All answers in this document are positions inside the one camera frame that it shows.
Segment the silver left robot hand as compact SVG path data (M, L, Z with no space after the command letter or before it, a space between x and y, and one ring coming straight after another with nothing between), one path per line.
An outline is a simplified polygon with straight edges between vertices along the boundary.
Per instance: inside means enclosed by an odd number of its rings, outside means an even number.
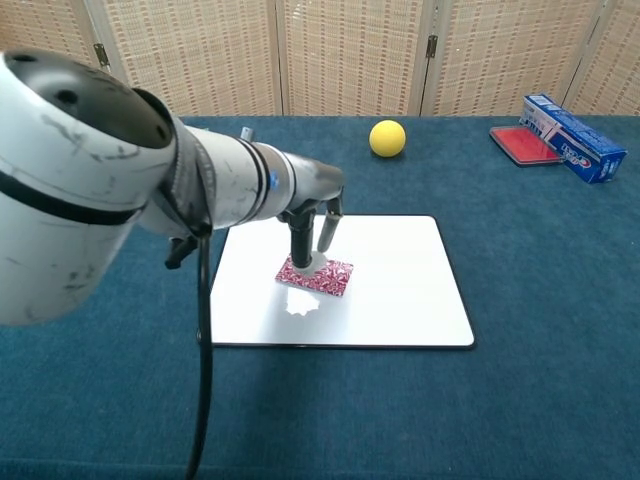
M323 255L329 250L343 218L345 177L338 167L288 152L284 156L292 169L294 192L277 218L289 227L294 269L311 276L326 262ZM326 204L325 220L317 245L313 247L314 222L322 203Z

